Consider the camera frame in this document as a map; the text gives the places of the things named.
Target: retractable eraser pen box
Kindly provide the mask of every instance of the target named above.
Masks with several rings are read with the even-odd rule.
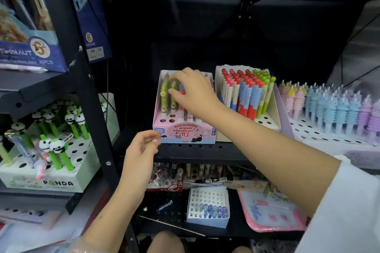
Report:
[[[177,70],[161,70],[154,110],[153,129],[161,134],[162,143],[215,144],[216,128],[193,116],[185,108],[171,99],[169,88],[185,93],[178,82],[168,81]],[[213,84],[212,73],[201,72]]]
[[[238,70],[245,71],[246,69],[248,69],[252,72],[254,69],[256,69],[257,71],[260,71],[259,68],[253,68],[253,67],[244,66],[244,65],[230,66],[230,65],[226,64],[226,65],[222,65],[222,66],[216,66],[216,72],[215,72],[216,92],[220,91],[220,89],[217,86],[218,86],[218,84],[221,83],[221,79],[223,78],[223,75],[221,73],[221,70],[223,68],[225,68],[227,71],[229,71],[230,69],[233,69],[235,72]],[[265,127],[268,127],[274,131],[281,132],[281,122],[282,121],[280,121],[280,117],[278,114],[279,109],[277,108],[277,103],[276,103],[278,101],[276,100],[276,97],[275,97],[275,91],[278,91],[276,83],[274,83],[273,91],[271,92],[271,97],[269,99],[266,114],[261,114],[260,118],[255,118],[255,122],[259,123]],[[226,136],[224,136],[220,131],[217,132],[216,141],[231,142],[230,139],[228,139]]]

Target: person's right hand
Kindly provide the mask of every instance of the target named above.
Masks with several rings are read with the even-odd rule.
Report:
[[[183,84],[186,94],[182,95],[172,88],[169,89],[169,94],[197,118],[207,120],[208,116],[216,110],[216,107],[222,105],[212,90],[210,79],[203,76],[199,70],[186,67],[170,76],[170,80],[173,79]]]

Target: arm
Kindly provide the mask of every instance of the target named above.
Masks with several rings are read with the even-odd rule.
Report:
[[[144,198],[153,167],[153,156],[161,143],[159,132],[139,132],[126,150],[120,183],[110,201],[102,209],[74,245],[75,249],[88,251],[90,246],[100,252],[116,253],[123,241],[126,228]]]
[[[185,68],[172,78],[182,82],[186,91],[181,95],[169,89],[178,103],[221,131],[281,192],[309,216],[314,215],[338,171],[339,160],[227,108],[199,70]]]

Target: hand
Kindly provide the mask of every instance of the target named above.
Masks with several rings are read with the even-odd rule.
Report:
[[[131,191],[138,204],[144,198],[153,168],[153,156],[159,151],[161,135],[158,131],[147,130],[137,133],[126,149],[123,172],[118,188]]]
[[[186,94],[182,95],[172,88],[169,89],[169,94],[197,118],[207,122],[216,107],[222,105],[212,90],[210,79],[203,76],[199,70],[186,67],[170,76],[170,80],[173,79],[177,79],[183,84]]]

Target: leg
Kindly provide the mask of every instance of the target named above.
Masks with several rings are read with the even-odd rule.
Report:
[[[154,236],[147,253],[185,253],[181,240],[170,231]]]
[[[252,250],[245,246],[239,246],[236,247],[235,250],[232,251],[232,253],[252,253]]]

